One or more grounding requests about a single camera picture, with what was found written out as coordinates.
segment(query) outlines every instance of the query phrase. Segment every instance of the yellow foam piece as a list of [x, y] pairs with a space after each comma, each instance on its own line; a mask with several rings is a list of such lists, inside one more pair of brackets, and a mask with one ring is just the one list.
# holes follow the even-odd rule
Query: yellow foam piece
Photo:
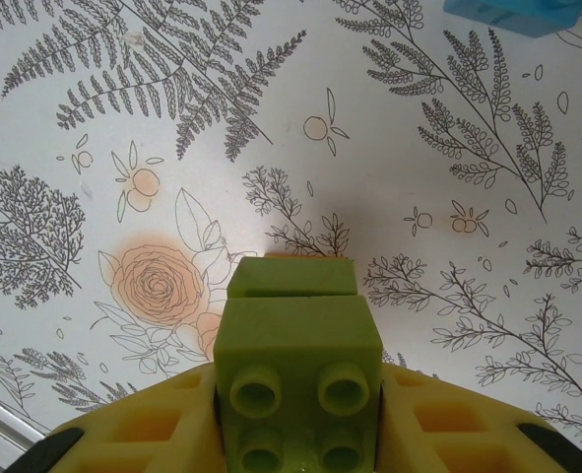
[[214, 364], [74, 419], [85, 434], [50, 473], [223, 473]]
[[379, 473], [564, 473], [516, 426], [529, 412], [383, 364]]

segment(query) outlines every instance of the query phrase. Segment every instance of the black plastic part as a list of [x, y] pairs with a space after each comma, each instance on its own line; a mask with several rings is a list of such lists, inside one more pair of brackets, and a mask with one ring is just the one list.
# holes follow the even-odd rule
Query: black plastic part
[[560, 432], [536, 424], [521, 424], [518, 429], [568, 473], [582, 473], [582, 450]]
[[4, 473], [47, 473], [83, 436], [76, 427], [46, 437], [35, 443]]

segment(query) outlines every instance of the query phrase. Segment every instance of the wallpaper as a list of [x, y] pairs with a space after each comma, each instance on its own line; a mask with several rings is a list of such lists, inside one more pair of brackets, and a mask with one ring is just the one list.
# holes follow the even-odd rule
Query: wallpaper
[[241, 257], [345, 256], [386, 362], [582, 447], [582, 18], [440, 3], [0, 0], [0, 403], [47, 432], [212, 360]]

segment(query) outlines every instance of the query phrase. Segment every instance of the orange rose illustration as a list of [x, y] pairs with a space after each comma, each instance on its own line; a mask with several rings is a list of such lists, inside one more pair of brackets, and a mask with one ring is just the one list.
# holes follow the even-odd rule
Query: orange rose illustration
[[210, 297], [201, 273], [181, 251], [155, 245], [124, 253], [111, 293], [141, 320], [164, 326], [197, 322]]

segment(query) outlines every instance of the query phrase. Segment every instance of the lego brick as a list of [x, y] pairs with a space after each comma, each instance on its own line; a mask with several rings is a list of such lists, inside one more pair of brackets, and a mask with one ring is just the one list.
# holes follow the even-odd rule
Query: lego brick
[[363, 297], [228, 300], [214, 356], [229, 473], [373, 472], [382, 342]]
[[354, 295], [354, 263], [343, 258], [245, 257], [227, 287], [229, 299]]
[[418, 372], [383, 364], [376, 471], [566, 471], [521, 432], [520, 426], [525, 424], [555, 434], [545, 421], [527, 411]]
[[223, 473], [215, 390], [207, 364], [74, 419], [53, 435], [83, 435], [49, 472]]
[[444, 11], [531, 37], [572, 28], [582, 0], [446, 0]]

